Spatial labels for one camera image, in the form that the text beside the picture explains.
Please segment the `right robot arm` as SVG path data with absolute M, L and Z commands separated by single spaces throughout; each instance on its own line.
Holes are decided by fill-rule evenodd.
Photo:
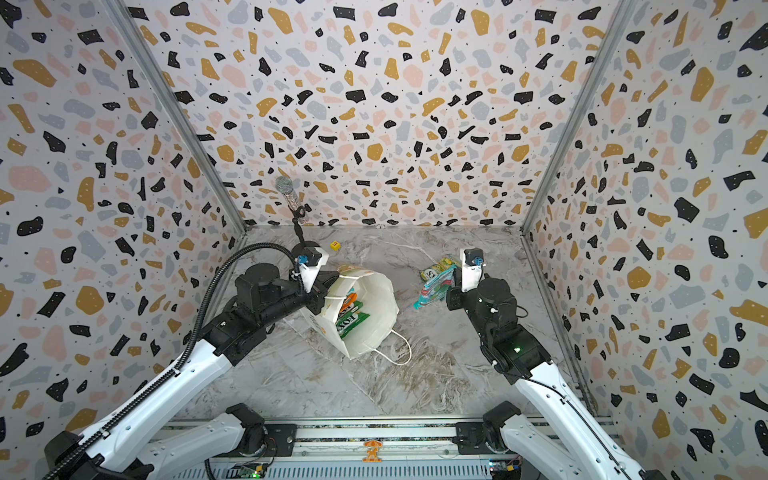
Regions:
M 548 479 L 663 478 L 624 451 L 577 398 L 548 351 L 519 322 L 518 302 L 506 281 L 485 274 L 480 265 L 465 266 L 446 304 L 468 317 L 485 359 L 558 437 L 542 434 L 518 407 L 504 401 L 483 416 L 491 449 L 522 456 Z

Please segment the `orange Fox's candy bag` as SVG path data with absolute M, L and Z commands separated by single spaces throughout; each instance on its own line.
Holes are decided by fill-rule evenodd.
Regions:
M 345 312 L 349 308 L 352 308 L 357 301 L 357 293 L 354 288 L 350 289 L 342 303 L 340 312 Z

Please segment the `white paper shopping bag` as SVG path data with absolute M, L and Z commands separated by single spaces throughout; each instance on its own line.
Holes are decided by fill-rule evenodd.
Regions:
M 338 278 L 320 301 L 320 310 L 300 310 L 308 325 L 350 360 L 375 353 L 393 365 L 407 365 L 412 348 L 394 329 L 399 307 L 390 279 L 354 265 L 342 265 L 336 273 Z M 391 335 L 400 338 L 407 349 L 407 355 L 398 361 L 379 350 Z

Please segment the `yellow-green Fox's candy bag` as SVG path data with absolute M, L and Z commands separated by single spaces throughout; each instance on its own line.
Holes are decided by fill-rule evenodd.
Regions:
M 448 272 L 455 267 L 456 262 L 452 258 L 444 257 L 430 267 L 422 270 L 420 272 L 420 277 L 424 282 L 429 282 L 430 280 L 437 278 L 441 274 Z

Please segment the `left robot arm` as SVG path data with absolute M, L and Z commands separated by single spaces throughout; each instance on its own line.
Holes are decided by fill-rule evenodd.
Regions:
M 258 263 L 236 280 L 237 293 L 193 334 L 184 352 L 125 404 L 80 434 L 62 432 L 45 447 L 49 479 L 161 479 L 219 454 L 277 451 L 263 417 L 243 403 L 166 441 L 155 434 L 191 399 L 267 339 L 273 326 L 324 307 L 335 271 L 299 262 L 287 278 Z

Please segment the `teal mint Fox's candy bag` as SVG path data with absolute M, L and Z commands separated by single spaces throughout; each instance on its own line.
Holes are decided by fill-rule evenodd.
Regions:
M 436 301 L 443 300 L 447 292 L 454 286 L 454 275 L 455 268 L 441 274 L 429 282 L 424 282 L 419 297 L 413 307 L 415 309 L 420 309 Z

